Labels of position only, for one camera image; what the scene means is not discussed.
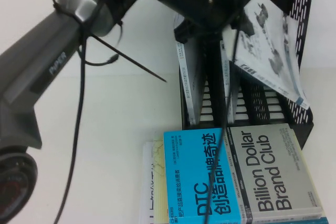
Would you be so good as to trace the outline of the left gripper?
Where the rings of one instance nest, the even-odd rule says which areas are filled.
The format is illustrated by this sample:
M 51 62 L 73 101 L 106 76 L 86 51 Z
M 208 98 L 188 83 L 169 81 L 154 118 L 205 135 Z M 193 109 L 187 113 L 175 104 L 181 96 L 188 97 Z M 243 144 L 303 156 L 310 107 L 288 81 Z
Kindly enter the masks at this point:
M 232 29 L 247 36 L 255 34 L 254 26 L 246 14 L 245 6 L 251 0 L 173 0 L 172 9 L 184 17 L 174 30 L 178 42 L 218 33 L 232 23 Z

